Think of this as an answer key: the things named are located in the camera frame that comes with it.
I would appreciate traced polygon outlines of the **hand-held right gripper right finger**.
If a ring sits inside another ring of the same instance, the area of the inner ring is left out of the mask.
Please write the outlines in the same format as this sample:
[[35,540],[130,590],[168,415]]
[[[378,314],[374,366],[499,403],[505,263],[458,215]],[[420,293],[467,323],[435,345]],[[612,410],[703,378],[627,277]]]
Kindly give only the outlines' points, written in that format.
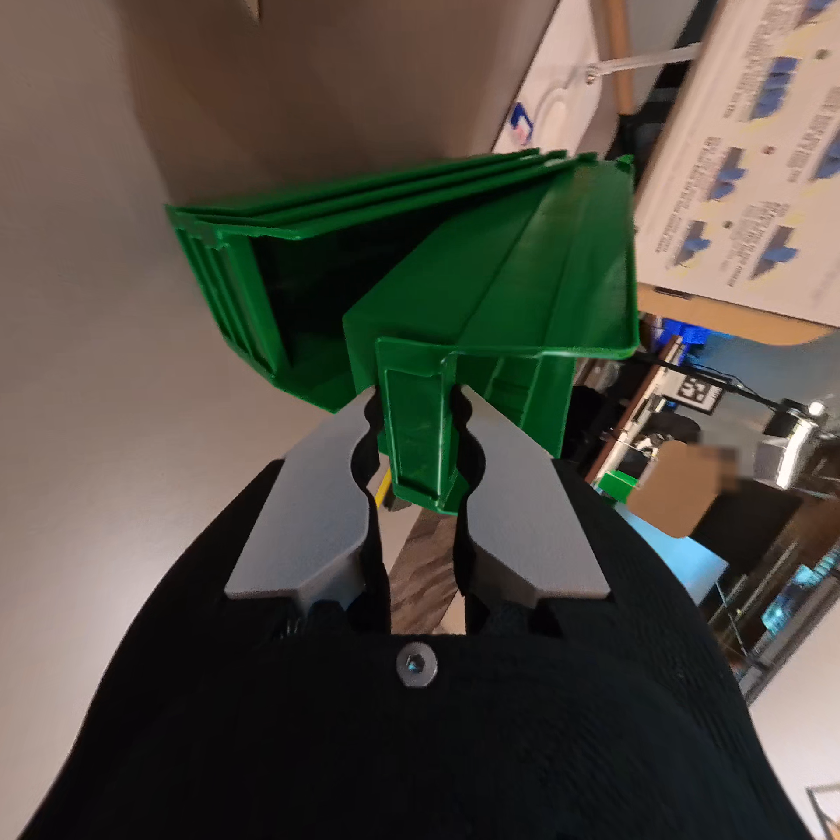
[[527,622],[543,602],[602,602],[612,591],[553,457],[467,385],[453,389],[458,504],[455,580],[465,630],[507,608]]

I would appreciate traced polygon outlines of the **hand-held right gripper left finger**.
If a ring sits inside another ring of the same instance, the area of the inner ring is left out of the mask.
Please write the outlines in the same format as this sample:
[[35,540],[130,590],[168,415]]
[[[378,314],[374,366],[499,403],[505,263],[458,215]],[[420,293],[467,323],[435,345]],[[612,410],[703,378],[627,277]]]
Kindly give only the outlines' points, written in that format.
[[225,585],[230,600],[285,599],[301,616],[336,602],[364,631],[391,630],[375,499],[382,401],[368,387],[282,459]]

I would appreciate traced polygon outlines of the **small green box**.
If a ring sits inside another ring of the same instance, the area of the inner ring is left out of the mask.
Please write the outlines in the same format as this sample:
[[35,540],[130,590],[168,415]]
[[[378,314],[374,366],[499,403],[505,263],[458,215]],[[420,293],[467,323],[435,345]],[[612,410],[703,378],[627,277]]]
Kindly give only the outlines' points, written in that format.
[[637,483],[638,478],[620,469],[611,469],[601,475],[594,487],[610,504],[626,504]]

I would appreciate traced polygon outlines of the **cluttered wooden desk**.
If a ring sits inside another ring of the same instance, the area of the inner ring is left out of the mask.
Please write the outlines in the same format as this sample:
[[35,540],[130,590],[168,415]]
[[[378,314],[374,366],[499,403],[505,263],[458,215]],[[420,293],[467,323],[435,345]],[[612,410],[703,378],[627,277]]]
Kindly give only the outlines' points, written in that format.
[[626,360],[626,364],[645,364],[646,372],[636,391],[625,400],[622,415],[602,436],[602,446],[585,476],[586,482],[593,488],[599,486],[605,473],[618,469],[627,451],[634,449],[636,438],[644,430],[648,419],[661,410],[665,404],[661,395],[665,384],[679,367],[684,353],[683,340],[679,335],[672,335],[653,361],[645,361],[642,353]]

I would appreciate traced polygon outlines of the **black white printed tag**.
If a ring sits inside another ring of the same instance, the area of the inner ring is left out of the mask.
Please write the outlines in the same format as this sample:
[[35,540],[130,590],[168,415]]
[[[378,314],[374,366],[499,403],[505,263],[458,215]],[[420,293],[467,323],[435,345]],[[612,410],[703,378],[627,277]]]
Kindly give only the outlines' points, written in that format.
[[724,389],[707,379],[684,374],[675,384],[672,402],[705,415],[712,415],[716,411]]

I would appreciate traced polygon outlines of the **silver grey device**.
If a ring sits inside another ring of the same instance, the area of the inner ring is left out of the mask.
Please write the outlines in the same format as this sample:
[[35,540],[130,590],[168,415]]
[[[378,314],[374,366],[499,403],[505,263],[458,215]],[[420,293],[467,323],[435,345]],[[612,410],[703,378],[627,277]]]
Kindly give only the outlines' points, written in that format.
[[752,477],[765,486],[791,490],[823,439],[826,417],[821,401],[776,403],[755,450]]

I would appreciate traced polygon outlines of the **printed instruction poster board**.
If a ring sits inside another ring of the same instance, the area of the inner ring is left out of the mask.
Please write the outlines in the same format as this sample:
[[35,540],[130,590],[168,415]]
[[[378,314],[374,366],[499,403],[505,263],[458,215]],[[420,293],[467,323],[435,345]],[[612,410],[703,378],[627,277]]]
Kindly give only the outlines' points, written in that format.
[[719,2],[637,190],[642,312],[772,345],[839,323],[839,2]]

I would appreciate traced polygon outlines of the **silver metal rod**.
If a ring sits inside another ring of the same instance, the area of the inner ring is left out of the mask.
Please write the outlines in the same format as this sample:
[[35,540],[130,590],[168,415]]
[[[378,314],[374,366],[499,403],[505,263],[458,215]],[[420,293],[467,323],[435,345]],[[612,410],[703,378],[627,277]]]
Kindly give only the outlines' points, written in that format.
[[587,86],[592,86],[603,77],[615,75],[637,69],[650,67],[664,67],[681,62],[695,60],[700,54],[702,44],[700,42],[687,46],[659,51],[652,54],[640,56],[629,56],[607,60],[598,60],[586,66],[584,80]]

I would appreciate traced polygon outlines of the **white device with blue label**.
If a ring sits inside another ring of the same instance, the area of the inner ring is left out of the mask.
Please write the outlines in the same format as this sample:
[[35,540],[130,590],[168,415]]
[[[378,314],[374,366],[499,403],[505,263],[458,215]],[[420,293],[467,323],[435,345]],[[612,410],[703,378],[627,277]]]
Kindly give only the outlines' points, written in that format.
[[[616,135],[618,115],[610,76],[592,86],[585,84],[586,66],[598,60],[591,2],[559,2],[511,101],[492,153],[535,149],[605,156]],[[511,140],[508,118],[516,101],[525,105],[533,120],[530,146],[521,147]]]

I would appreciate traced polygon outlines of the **wooden post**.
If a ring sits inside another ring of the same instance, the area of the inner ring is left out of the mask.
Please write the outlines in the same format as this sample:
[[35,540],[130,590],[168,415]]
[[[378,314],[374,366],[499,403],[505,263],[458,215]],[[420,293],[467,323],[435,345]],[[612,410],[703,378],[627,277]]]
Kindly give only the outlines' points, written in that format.
[[[627,1],[602,1],[607,42],[611,59],[627,59],[632,55]],[[612,73],[616,109],[620,116],[635,113],[634,71]]]

